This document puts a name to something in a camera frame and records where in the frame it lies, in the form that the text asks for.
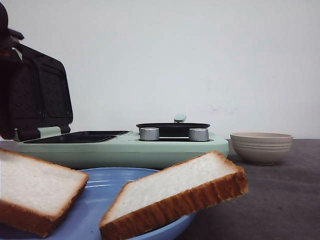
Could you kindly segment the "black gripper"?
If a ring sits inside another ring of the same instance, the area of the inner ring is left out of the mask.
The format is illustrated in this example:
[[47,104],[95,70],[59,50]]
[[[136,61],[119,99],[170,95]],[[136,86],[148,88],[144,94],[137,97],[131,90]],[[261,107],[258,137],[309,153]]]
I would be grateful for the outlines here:
[[21,65],[23,50],[20,43],[24,36],[9,28],[9,16],[5,6],[0,4],[0,60],[8,64]]

